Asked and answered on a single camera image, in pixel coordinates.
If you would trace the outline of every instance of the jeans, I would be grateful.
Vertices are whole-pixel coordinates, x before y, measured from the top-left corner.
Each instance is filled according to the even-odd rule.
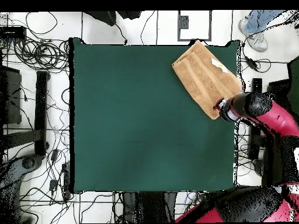
[[[253,10],[248,16],[245,26],[247,34],[253,34],[263,31],[269,22],[280,15],[285,10]]]

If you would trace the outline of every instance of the floor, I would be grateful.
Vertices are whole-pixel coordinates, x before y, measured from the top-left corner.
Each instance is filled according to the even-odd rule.
[[[212,25],[211,25],[211,41],[207,42],[209,45],[224,46],[230,40],[242,40],[245,37],[238,30],[238,22],[250,10],[213,10],[212,11]],[[107,24],[100,22],[93,17],[82,14],[82,12],[52,12],[57,19],[57,26],[50,32],[37,36],[43,39],[59,39],[67,40],[69,37],[82,38],[87,44],[123,44],[124,38],[116,26],[110,27]],[[26,23],[27,13],[10,13],[8,24],[22,25],[21,22]],[[190,30],[185,30],[181,36],[188,38],[204,39],[207,35],[208,21],[206,11],[182,11],[181,15],[189,15]],[[269,25],[284,22],[290,16],[290,12],[286,12],[279,16]],[[146,10],[142,12],[140,18],[130,20],[122,19],[117,14],[117,24],[122,29],[124,37],[128,39],[127,45],[174,45],[174,44],[188,44],[189,42],[178,42],[177,25],[178,12],[175,10]],[[31,13],[27,18],[27,24],[31,30],[36,33],[44,33],[49,31],[55,25],[55,19],[48,12]],[[0,25],[6,25],[6,19],[0,18]],[[35,37],[27,32],[27,35],[33,39]],[[247,68],[242,72],[242,78],[246,83],[246,90],[250,91],[252,78],[263,79],[263,91],[266,91],[267,84],[272,81],[287,79],[287,65],[286,63],[299,55],[299,35],[294,24],[270,29],[265,33],[269,48],[265,52],[256,52],[245,46],[244,52],[248,57],[255,60],[269,59],[271,68],[266,73],[257,73],[256,71]],[[18,58],[11,54],[8,56],[7,66],[19,69],[22,74],[22,86],[28,99],[34,99],[36,72],[28,66],[18,63]],[[243,68],[246,68],[244,62],[241,63]],[[267,70],[270,66],[265,62],[261,65],[261,70]],[[68,126],[69,114],[68,105],[61,100],[62,92],[69,87],[69,80],[67,72],[58,74],[51,74],[51,80],[48,83],[48,105],[52,106],[48,110],[47,123],[47,140],[50,144],[51,150],[58,145],[58,149],[64,150],[65,159],[69,159],[68,151]],[[64,94],[64,100],[68,102],[68,91]],[[28,100],[21,102],[21,108],[27,114],[31,123],[34,122],[35,102]],[[16,131],[30,130],[30,124],[26,116],[22,113],[23,121],[17,124],[5,126],[7,133]],[[245,133],[244,126],[240,127],[240,134]],[[14,157],[22,146],[8,150],[8,159]],[[19,151],[18,156],[33,153],[33,145],[28,146]],[[63,159],[57,162],[57,171],[55,176],[59,175]],[[48,197],[43,195],[40,191],[32,189],[40,188],[44,193],[48,191],[50,176],[46,173],[46,163],[43,162],[41,168],[33,173],[28,174],[21,187],[21,195],[27,195],[22,200],[23,210],[28,210],[39,216],[38,223],[108,223],[113,222],[112,217],[112,193],[111,192],[84,192],[81,195],[75,195],[69,202],[68,207],[58,204],[50,205]],[[248,167],[240,166],[238,169],[237,183],[243,185],[260,185],[260,177]],[[192,193],[179,192],[176,200],[175,213],[178,217],[183,213],[186,201],[192,199]],[[58,192],[55,196],[56,200],[61,199]],[[116,212],[121,214],[121,204],[116,204]]]

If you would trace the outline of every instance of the white sneaker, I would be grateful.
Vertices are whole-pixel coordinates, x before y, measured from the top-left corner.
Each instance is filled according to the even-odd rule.
[[[247,19],[248,18],[246,17],[240,20],[239,22],[239,30],[241,31],[242,34],[246,36],[246,38],[251,35],[250,33],[245,32]],[[262,52],[268,49],[268,44],[267,41],[264,39],[263,33],[254,34],[253,36],[248,38],[247,41],[248,44],[256,51]]]

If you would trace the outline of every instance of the green tablecloth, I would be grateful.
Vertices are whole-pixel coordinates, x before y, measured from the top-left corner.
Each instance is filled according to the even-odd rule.
[[[73,41],[75,191],[233,186],[234,123],[208,118],[171,67],[188,46]],[[238,46],[208,49],[236,74]]]
[[[291,103],[292,111],[299,114],[299,57],[290,62],[288,72],[291,78],[291,90],[288,93],[288,100]]]

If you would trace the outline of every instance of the black cable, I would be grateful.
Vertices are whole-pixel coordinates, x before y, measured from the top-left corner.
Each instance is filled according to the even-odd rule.
[[[75,204],[72,203],[72,211],[73,211],[73,215],[74,215],[74,221],[75,221],[75,223],[77,224],[76,217],[75,217],[75,206],[74,206],[74,205],[75,205]]]
[[[117,28],[120,30],[120,34],[121,34],[121,36],[123,36],[123,32],[122,32],[122,30],[120,29],[120,27],[119,27],[119,25],[117,25],[116,24],[116,22],[113,20],[113,18],[111,17],[111,14],[110,14],[110,11],[107,11],[108,12],[108,15],[109,15],[109,17],[110,17],[110,19],[112,20],[112,22],[117,26]],[[127,38],[125,38],[124,36],[123,36],[123,38],[124,38],[124,45],[126,45],[127,43],[128,43],[128,40],[127,40]]]
[[[81,220],[80,220],[80,209],[79,209],[79,223],[81,224],[82,222],[83,222],[83,213],[85,212],[85,211],[87,211],[87,210],[89,210],[92,206],[93,206],[93,204],[95,203],[95,201],[96,201],[96,199],[98,198],[98,197],[112,197],[112,195],[98,195],[98,196],[96,196],[95,197],[95,199],[92,201],[92,203],[91,203],[91,205],[87,208],[87,209],[85,209],[84,211],[82,211],[82,213],[81,213]]]
[[[268,29],[271,29],[271,28],[273,28],[273,27],[278,27],[278,26],[281,26],[281,25],[284,25],[284,24],[288,24],[289,21],[291,20],[291,18],[293,18],[293,17],[294,17],[295,15],[297,15],[298,13],[299,13],[299,11],[296,11],[295,14],[293,14],[292,16],[290,16],[290,17],[289,17],[286,21],[284,21],[283,23],[272,25],[272,26],[270,26],[270,27],[265,28],[265,29],[262,30],[262,31],[256,32],[256,33],[251,34],[251,35],[249,35],[248,37],[246,37],[246,39],[245,39],[244,42],[242,43],[242,52],[243,52],[243,55],[244,55],[244,57],[245,57],[246,62],[248,63],[248,65],[251,66],[255,71],[257,71],[257,72],[259,72],[259,73],[265,73],[265,72],[267,72],[267,71],[271,68],[271,61],[270,61],[269,59],[264,59],[264,60],[268,60],[268,61],[270,62],[270,67],[269,67],[269,69],[266,70],[266,71],[258,71],[257,68],[256,68],[256,66],[255,66],[255,64],[252,65],[252,62],[254,62],[254,60],[248,58],[248,57],[245,55],[245,53],[244,53],[244,46],[245,46],[245,44],[246,44],[247,39],[251,38],[251,37],[254,36],[254,35],[257,35],[257,34],[259,34],[259,33],[262,33],[262,32],[264,32],[264,31],[267,31]]]
[[[29,12],[29,13],[26,15],[26,17],[25,17],[26,26],[27,26],[28,30],[29,30],[29,31],[35,36],[35,38],[37,38],[37,39],[39,39],[39,38],[38,38],[36,35],[47,34],[47,33],[51,32],[51,31],[57,26],[57,24],[58,24],[58,21],[57,21],[56,17],[55,17],[51,12],[48,11],[48,13],[54,18],[54,20],[55,20],[55,25],[54,25],[49,31],[46,31],[46,32],[44,32],[44,33],[37,33],[37,32],[35,32],[35,31],[33,31],[33,30],[29,27],[29,25],[28,25],[28,16],[29,16],[31,13],[38,13],[38,12]]]
[[[153,16],[154,13],[155,13],[155,10],[154,10],[154,11],[152,12],[152,14],[149,16],[149,18],[148,18],[147,21],[145,22],[144,27],[143,27],[143,29],[142,29],[142,31],[141,31],[140,39],[141,39],[141,42],[142,42],[142,45],[143,45],[143,46],[144,46],[144,44],[143,44],[143,40],[142,40],[142,34],[143,34],[143,31],[144,31],[145,26],[147,25],[148,20]]]
[[[232,25],[234,24],[234,11],[231,11],[231,41],[232,41]]]
[[[32,212],[24,211],[24,210],[22,210],[21,208],[20,208],[20,210],[21,210],[23,213],[27,213],[27,214],[31,214],[31,215],[36,216],[37,219],[36,219],[35,224],[37,224],[37,222],[39,221],[39,216],[38,216],[38,215],[36,215],[35,213],[32,213]]]
[[[69,87],[65,90],[63,90],[62,94],[61,94],[61,100],[66,104],[66,105],[69,105],[69,103],[67,103],[64,99],[63,99],[63,94],[69,90]]]

